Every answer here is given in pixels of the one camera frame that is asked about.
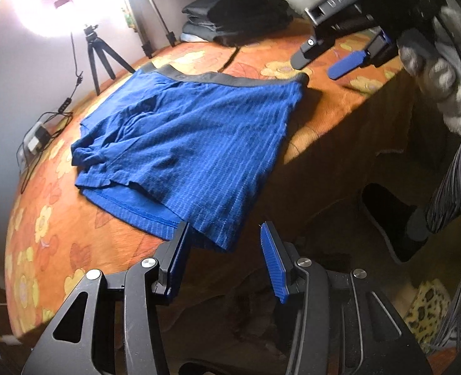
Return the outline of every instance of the gray waistband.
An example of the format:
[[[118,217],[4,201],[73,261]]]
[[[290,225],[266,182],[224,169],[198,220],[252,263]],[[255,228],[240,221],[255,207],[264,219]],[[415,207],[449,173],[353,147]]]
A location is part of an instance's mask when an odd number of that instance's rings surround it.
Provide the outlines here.
[[[300,72],[291,79],[286,80],[258,80],[248,79],[247,77],[234,77],[229,74],[217,73],[217,72],[206,72],[198,75],[188,75],[179,72],[171,65],[164,65],[157,69],[152,62],[141,67],[144,72],[157,72],[163,76],[169,77],[170,79],[181,81],[181,82],[196,82],[196,83],[216,83],[225,86],[234,87],[255,87],[255,86],[267,86],[267,85],[281,85],[288,84],[291,82],[298,82],[303,85],[307,85],[309,78],[306,73]]]

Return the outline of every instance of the bed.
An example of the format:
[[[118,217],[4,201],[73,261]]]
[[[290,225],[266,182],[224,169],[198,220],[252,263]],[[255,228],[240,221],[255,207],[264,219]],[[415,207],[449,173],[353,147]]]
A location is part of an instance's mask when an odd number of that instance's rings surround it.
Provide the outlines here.
[[[200,74],[219,71],[234,55],[224,73],[287,79],[296,73],[289,58],[309,31],[308,24],[298,19],[285,31],[237,53],[213,43],[181,43],[161,49],[152,62]],[[284,240],[294,239],[312,216],[362,188],[379,152],[405,149],[418,90],[400,72],[397,58],[379,69],[357,69],[337,81],[326,76],[327,67],[367,41],[366,34],[342,38],[304,69],[309,89],[291,116],[276,165],[235,252],[191,252],[179,296],[159,312],[163,329],[188,307],[231,292],[263,267],[260,223],[272,220]],[[6,294],[13,333],[29,344],[37,341],[44,324],[87,270],[98,268],[106,274],[125,270],[154,254],[161,243],[89,203],[74,186],[70,145],[79,138],[79,121],[127,77],[76,106],[74,120],[44,152],[25,192],[16,195],[6,240]]]

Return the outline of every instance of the metal screw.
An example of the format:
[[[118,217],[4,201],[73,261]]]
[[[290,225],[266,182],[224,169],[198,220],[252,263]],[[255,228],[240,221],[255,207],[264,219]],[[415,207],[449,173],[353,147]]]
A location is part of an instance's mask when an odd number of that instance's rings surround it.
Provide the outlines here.
[[[154,258],[146,258],[142,261],[142,266],[144,268],[152,268],[157,264],[157,261]]]
[[[312,265],[312,261],[308,258],[300,258],[296,263],[302,268],[307,268]]]
[[[354,269],[354,276],[357,279],[366,279],[367,272],[363,269],[357,268],[357,269]]]
[[[98,269],[91,269],[86,273],[86,277],[89,280],[95,280],[100,277],[100,271]]]

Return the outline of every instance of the striped fabric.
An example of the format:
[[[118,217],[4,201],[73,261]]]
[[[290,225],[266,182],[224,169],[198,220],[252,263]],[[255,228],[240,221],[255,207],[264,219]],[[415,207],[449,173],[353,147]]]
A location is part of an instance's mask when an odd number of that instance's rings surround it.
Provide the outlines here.
[[[81,122],[76,186],[153,235],[171,239],[184,220],[228,250],[307,82],[304,73],[253,80],[149,64]]]

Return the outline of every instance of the gray knitted glove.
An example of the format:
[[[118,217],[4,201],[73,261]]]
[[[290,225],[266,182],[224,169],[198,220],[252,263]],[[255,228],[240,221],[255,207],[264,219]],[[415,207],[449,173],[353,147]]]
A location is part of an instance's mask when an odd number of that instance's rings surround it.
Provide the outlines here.
[[[440,17],[461,47],[461,13],[442,7]],[[437,103],[447,128],[461,135],[461,62],[451,39],[434,18],[435,47],[442,57],[425,60],[417,52],[400,46],[399,57],[407,72],[417,79],[421,91]]]

